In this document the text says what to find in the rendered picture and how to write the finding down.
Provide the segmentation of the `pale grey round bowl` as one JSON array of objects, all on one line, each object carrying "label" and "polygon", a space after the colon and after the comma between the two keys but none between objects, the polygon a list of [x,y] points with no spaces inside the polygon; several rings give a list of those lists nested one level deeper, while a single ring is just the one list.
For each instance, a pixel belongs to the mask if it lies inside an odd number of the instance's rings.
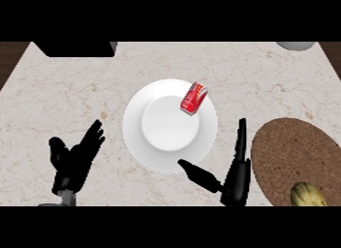
[{"label": "pale grey round bowl", "polygon": [[277,44],[287,50],[303,51],[314,46],[315,42],[277,42]]}]

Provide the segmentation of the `black box appliance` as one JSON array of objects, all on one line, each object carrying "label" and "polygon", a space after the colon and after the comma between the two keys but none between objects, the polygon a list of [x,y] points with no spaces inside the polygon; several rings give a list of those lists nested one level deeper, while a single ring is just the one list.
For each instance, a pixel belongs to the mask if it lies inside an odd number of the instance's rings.
[{"label": "black box appliance", "polygon": [[35,42],[48,57],[113,57],[116,42]]}]

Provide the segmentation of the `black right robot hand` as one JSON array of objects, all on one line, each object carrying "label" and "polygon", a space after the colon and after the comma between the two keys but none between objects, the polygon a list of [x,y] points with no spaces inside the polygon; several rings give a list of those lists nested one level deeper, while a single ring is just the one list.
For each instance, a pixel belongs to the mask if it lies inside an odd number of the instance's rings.
[{"label": "black right robot hand", "polygon": [[250,160],[246,154],[246,119],[239,120],[237,137],[234,144],[234,156],[224,182],[215,176],[186,160],[177,161],[188,180],[211,193],[219,193],[219,203],[225,206],[244,206],[250,184]]}]

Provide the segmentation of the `brown round cork placemat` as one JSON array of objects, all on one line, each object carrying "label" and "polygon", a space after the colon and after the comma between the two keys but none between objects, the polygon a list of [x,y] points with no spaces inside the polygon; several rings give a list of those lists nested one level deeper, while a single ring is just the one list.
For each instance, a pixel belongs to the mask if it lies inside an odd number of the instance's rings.
[{"label": "brown round cork placemat", "polygon": [[328,206],[341,206],[341,147],[326,132],[295,118],[264,124],[252,139],[258,185],[274,206],[290,204],[290,188],[308,182]]}]

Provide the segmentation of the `red can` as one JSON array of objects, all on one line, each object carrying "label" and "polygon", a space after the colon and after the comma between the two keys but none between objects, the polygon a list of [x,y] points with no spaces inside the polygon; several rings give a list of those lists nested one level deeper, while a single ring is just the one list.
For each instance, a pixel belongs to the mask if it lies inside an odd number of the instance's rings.
[{"label": "red can", "polygon": [[199,82],[193,82],[187,90],[187,93],[180,102],[180,109],[188,114],[193,115],[202,105],[203,99],[208,94],[208,89],[205,85]]}]

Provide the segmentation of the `yellow-green oval squash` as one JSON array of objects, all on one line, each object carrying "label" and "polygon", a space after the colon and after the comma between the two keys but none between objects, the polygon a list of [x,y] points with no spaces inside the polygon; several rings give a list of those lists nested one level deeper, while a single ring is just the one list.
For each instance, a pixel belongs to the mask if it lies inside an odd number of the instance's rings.
[{"label": "yellow-green oval squash", "polygon": [[293,206],[327,206],[324,197],[308,182],[296,182],[290,189],[290,204]]}]

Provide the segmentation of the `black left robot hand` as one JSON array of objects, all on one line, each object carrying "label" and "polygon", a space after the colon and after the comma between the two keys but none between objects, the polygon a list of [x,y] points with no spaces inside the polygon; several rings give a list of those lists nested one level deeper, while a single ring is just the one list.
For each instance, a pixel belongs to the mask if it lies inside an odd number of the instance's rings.
[{"label": "black left robot hand", "polygon": [[82,136],[79,143],[68,148],[63,141],[48,139],[50,163],[56,170],[51,193],[59,195],[65,190],[76,193],[84,185],[93,159],[104,141],[102,122],[96,120]]}]

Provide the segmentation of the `white round plate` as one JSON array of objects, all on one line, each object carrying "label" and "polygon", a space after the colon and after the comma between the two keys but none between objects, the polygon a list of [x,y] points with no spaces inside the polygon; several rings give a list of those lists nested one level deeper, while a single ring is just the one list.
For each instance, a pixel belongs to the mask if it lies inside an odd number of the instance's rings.
[{"label": "white round plate", "polygon": [[177,160],[197,164],[218,133],[218,116],[209,97],[197,112],[180,109],[191,83],[168,78],[149,83],[134,94],[122,115],[122,138],[132,158],[150,171],[178,173]]}]

